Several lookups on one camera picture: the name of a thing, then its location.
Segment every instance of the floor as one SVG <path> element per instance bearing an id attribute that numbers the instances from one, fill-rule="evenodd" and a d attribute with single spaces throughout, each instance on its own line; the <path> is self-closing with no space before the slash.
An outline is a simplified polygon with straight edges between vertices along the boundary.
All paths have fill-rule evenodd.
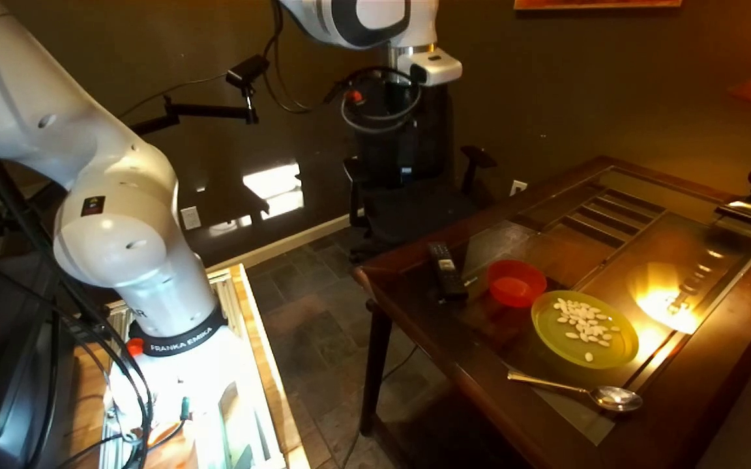
<path id="1" fill-rule="evenodd" d="M 341 230 L 247 269 L 310 464 L 517 467 L 403 330 L 392 337 L 378 411 L 397 423 L 406 459 L 357 436 L 371 330 L 367 294 L 356 285 L 350 264 L 357 243 L 357 230 Z"/>

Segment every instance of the red object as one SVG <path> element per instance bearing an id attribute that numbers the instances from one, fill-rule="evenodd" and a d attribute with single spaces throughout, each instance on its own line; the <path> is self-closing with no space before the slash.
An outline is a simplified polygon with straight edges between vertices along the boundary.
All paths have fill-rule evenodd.
<path id="1" fill-rule="evenodd" d="M 549 276 L 521 260 L 499 260 L 487 270 L 487 291 L 504 307 L 533 307 L 549 291 Z"/>
<path id="2" fill-rule="evenodd" d="M 131 338 L 129 345 L 126 345 L 126 350 L 134 354 L 134 358 L 138 358 L 138 354 L 144 354 L 144 338 Z"/>

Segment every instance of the desk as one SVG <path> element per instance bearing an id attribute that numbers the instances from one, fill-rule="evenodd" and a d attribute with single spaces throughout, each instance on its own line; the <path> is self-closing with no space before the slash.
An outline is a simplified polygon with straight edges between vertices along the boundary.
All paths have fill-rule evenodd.
<path id="1" fill-rule="evenodd" d="M 725 200 L 731 195 L 687 180 L 594 160 L 362 264 L 356 276 L 371 291 L 373 322 L 361 429 L 367 436 L 380 425 L 380 372 L 388 333 L 400 325 L 533 467 L 691 467 L 751 376 L 751 225 L 721 216 L 714 208 Z M 593 204 L 609 205 L 614 220 L 589 213 Z M 530 322 L 478 328 L 470 309 L 483 291 L 472 291 L 466 304 L 438 302 L 427 260 L 434 240 L 446 243 L 470 276 L 483 276 L 494 257 L 533 260 L 556 286 L 589 291 L 635 316 L 637 330 L 654 330 L 652 347 L 640 347 L 624 371 L 589 372 L 530 350 Z M 661 325 L 632 302 L 626 276 L 635 265 L 669 260 L 691 276 L 691 265 L 717 250 L 731 264 L 700 285 L 693 333 Z M 629 416 L 593 411 L 599 423 L 593 436 L 545 390 L 507 384 L 509 367 L 588 385 L 624 384 L 644 395 L 644 408 Z"/>

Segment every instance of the small black object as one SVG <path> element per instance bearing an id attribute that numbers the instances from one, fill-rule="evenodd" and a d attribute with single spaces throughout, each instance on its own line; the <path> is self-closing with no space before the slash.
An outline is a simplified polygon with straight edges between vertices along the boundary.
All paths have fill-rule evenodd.
<path id="1" fill-rule="evenodd" d="M 250 88 L 250 83 L 268 70 L 268 61 L 260 55 L 247 57 L 246 63 L 237 63 L 224 74 L 224 80 L 237 88 Z"/>
<path id="2" fill-rule="evenodd" d="M 438 286 L 442 286 L 444 300 L 464 300 L 464 298 L 466 298 L 466 290 L 464 290 L 461 274 L 457 270 L 457 264 L 455 264 L 455 257 L 451 257 L 450 246 L 444 246 L 444 243 L 430 243 L 430 246 L 427 246 L 427 253 L 430 253 L 430 257 L 434 257 L 434 265 L 435 265 L 435 276 L 438 276 Z"/>

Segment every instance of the dark wooden table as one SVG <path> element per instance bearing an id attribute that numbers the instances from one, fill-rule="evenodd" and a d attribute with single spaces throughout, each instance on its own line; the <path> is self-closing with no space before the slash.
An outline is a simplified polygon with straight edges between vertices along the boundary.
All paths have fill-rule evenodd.
<path id="1" fill-rule="evenodd" d="M 751 222 L 717 210 L 731 199 L 594 160 L 362 264 L 356 276 L 371 291 L 373 325 L 361 429 L 380 423 L 380 372 L 400 325 L 533 467 L 691 467 L 751 376 Z M 478 279 L 466 302 L 438 300 L 434 240 Z M 584 371 L 541 350 L 530 312 L 502 312 L 485 294 L 495 257 L 541 265 L 550 290 L 624 309 L 640 354 L 618 371 Z M 652 321 L 635 300 L 629 281 L 652 264 L 675 265 L 700 322 L 693 333 Z M 620 384 L 644 395 L 644 408 L 588 415 L 573 399 L 566 408 L 554 393 L 507 384 L 509 367 L 583 385 Z"/>

